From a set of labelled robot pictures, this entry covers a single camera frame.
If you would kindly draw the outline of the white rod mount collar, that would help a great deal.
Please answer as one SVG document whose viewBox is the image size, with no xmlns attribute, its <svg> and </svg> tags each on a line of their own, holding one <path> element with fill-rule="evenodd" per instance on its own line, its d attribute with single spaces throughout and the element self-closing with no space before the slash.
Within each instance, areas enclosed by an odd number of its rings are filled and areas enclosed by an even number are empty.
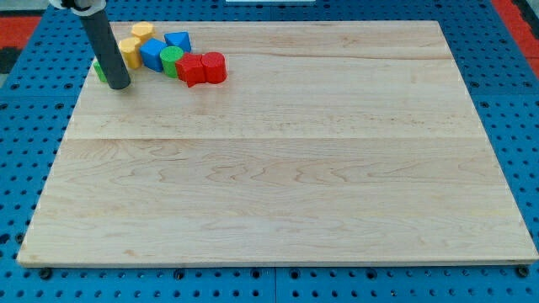
<svg viewBox="0 0 539 303">
<path fill-rule="evenodd" d="M 58 9 L 70 9 L 79 17 L 88 17 L 106 7 L 106 0 L 49 0 L 50 5 Z"/>
</svg>

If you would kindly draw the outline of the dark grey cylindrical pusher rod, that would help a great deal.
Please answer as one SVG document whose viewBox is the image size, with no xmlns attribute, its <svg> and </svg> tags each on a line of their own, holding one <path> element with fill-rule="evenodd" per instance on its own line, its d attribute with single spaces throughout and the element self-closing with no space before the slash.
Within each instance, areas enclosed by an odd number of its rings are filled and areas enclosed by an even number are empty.
<svg viewBox="0 0 539 303">
<path fill-rule="evenodd" d="M 106 12 L 103 9 L 91 11 L 80 19 L 109 87 L 114 90 L 127 88 L 131 78 Z"/>
</svg>

